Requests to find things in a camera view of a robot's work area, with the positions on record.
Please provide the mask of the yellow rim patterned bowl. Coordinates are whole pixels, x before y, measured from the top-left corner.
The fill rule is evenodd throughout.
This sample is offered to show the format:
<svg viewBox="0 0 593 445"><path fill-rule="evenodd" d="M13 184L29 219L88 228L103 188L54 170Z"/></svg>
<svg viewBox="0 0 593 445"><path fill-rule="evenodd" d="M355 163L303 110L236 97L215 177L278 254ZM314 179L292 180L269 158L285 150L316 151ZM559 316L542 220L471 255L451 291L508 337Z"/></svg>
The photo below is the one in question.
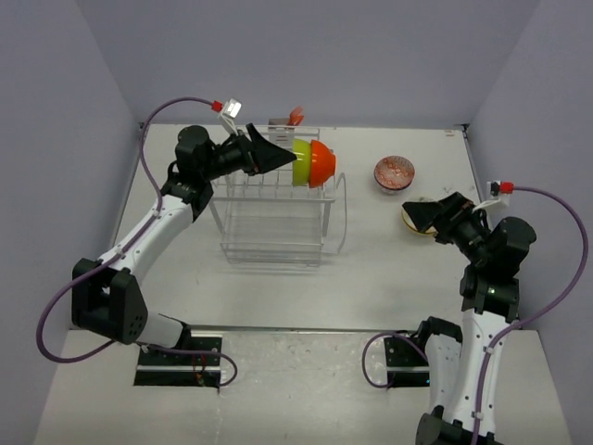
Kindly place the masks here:
<svg viewBox="0 0 593 445"><path fill-rule="evenodd" d="M414 222L412 221L411 217L409 216L409 214L405 211L405 210L401 210L400 212L401 214L401 220L403 221L403 223L405 224L405 226L414 234L416 235L420 235L420 236L425 236L425 237L435 237L437 234L437 231L434 227L429 227L426 231L420 231L416 225L414 224Z"/></svg>

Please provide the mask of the red rim zigzag bowl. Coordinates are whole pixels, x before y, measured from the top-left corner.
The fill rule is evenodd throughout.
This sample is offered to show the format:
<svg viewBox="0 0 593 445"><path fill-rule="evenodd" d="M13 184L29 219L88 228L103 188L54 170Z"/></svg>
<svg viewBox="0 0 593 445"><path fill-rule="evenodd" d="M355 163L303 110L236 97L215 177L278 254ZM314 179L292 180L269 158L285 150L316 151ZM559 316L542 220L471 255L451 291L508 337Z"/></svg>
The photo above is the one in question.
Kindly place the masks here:
<svg viewBox="0 0 593 445"><path fill-rule="evenodd" d="M401 156L387 156L376 163L372 177L381 191L394 194L411 186L415 172L410 160Z"/></svg>

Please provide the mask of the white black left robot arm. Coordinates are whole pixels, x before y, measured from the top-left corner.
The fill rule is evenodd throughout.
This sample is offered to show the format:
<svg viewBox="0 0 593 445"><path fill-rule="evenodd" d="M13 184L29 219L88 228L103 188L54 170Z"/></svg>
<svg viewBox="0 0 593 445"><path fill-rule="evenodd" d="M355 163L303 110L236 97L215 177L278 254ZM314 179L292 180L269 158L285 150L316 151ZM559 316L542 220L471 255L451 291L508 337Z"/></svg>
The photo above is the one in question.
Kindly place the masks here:
<svg viewBox="0 0 593 445"><path fill-rule="evenodd" d="M198 125L180 130L165 184L145 217L118 245L73 268L71 320L121 344L159 348L173 364L186 362L193 351L188 326L148 310L141 284L158 257L206 209L212 182L242 171L258 175L296 160L296 155L263 137L254 125L215 144Z"/></svg>

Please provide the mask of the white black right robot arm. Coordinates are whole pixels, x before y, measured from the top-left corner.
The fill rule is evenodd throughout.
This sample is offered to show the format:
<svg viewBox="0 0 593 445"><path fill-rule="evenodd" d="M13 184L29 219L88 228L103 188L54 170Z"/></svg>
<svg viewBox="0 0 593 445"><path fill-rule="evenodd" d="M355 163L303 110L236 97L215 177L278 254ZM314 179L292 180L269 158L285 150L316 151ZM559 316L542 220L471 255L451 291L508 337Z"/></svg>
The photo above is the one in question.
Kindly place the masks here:
<svg viewBox="0 0 593 445"><path fill-rule="evenodd" d="M486 207L455 192L438 201L402 206L415 229L456 246L468 260L460 281L460 324L430 317L413 341L415 357L429 365L430 404L419 421L418 444L496 443L495 398L504 337L518 319L516 277L536 232L507 217L487 225Z"/></svg>

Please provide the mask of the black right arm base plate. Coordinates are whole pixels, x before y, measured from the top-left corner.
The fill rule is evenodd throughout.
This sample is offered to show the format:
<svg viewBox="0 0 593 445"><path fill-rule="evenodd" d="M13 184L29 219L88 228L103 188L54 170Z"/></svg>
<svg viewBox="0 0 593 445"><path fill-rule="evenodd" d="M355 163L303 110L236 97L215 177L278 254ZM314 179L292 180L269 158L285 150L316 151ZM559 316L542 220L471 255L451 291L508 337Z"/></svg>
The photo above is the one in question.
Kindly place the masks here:
<svg viewBox="0 0 593 445"><path fill-rule="evenodd" d="M428 363L409 342L398 337L386 337L384 346L389 388L424 388L430 385Z"/></svg>

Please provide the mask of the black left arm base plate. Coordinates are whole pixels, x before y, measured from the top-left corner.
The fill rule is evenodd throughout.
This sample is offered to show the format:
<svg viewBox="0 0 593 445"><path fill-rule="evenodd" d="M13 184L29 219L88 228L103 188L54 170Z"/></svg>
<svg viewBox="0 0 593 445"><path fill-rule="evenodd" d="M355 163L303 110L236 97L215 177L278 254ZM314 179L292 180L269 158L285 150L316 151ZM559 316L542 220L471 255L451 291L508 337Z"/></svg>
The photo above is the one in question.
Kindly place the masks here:
<svg viewBox="0 0 593 445"><path fill-rule="evenodd" d="M133 384L138 387L218 388L221 358L140 350Z"/></svg>

